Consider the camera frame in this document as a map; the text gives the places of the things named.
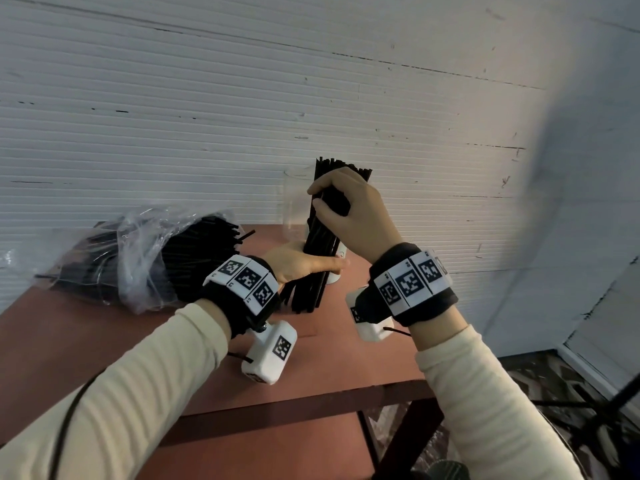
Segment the sleeve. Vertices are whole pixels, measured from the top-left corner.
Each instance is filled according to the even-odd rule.
[[[176,311],[87,389],[68,430],[58,478],[134,478],[226,354],[224,332],[201,307]],[[76,393],[0,449],[0,478],[48,478],[54,443]]]
[[[474,480],[582,480],[573,454],[469,326],[418,352]]]

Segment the black wrist strap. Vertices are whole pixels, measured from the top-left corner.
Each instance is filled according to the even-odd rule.
[[[234,290],[241,291],[242,296]],[[234,256],[208,275],[200,297],[212,301],[222,310],[233,339],[249,328],[260,331],[264,327],[280,306],[277,290],[273,270],[265,260],[254,256]]]
[[[403,262],[406,269],[396,270],[391,276],[389,272]],[[450,286],[442,284],[446,270],[435,256],[415,244],[403,242],[389,249],[371,266],[369,274],[369,286],[356,298],[355,306],[367,322],[380,323],[393,315],[398,323],[409,326],[436,318],[458,302]],[[414,303],[416,296],[425,299]],[[400,302],[405,304],[404,309],[393,313],[391,308],[398,310]]]

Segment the black cable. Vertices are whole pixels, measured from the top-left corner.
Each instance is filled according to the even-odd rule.
[[[235,352],[227,352],[227,355],[231,355],[231,357],[242,359],[242,360],[244,360],[245,362],[248,362],[248,363],[253,363],[253,359],[247,357],[246,355],[237,354]]]
[[[67,432],[69,430],[69,425],[71,424],[71,418],[76,412],[76,408],[80,403],[80,399],[84,396],[84,393],[89,386],[93,384],[93,382],[98,379],[98,376],[103,373],[105,369],[98,372],[91,379],[89,379],[84,386],[78,391],[74,400],[71,401],[71,405],[69,405],[69,409],[67,410],[67,414],[65,414],[65,418],[62,420],[62,425],[60,425],[60,431],[58,432],[58,437],[56,438],[56,443],[53,446],[53,455],[51,457],[51,468],[49,469],[49,480],[56,480],[58,478],[58,470],[60,469],[60,459],[62,458],[62,450],[65,448],[65,440],[67,439]]]
[[[389,326],[382,327],[382,330],[395,331],[395,332],[398,332],[398,333],[402,333],[403,335],[406,335],[407,337],[411,337],[411,333],[407,333],[405,331],[398,330],[398,329],[395,329],[395,328],[389,327]]]

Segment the table leg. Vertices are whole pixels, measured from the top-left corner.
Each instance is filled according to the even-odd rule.
[[[413,401],[371,480],[407,477],[443,419],[435,398]]]

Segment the clear plastic bag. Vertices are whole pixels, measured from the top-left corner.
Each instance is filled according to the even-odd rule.
[[[234,220],[231,210],[138,207],[91,229],[44,232],[6,252],[0,266],[33,279],[40,288],[105,305],[123,303],[137,314],[178,306],[161,251],[169,239],[203,217]]]

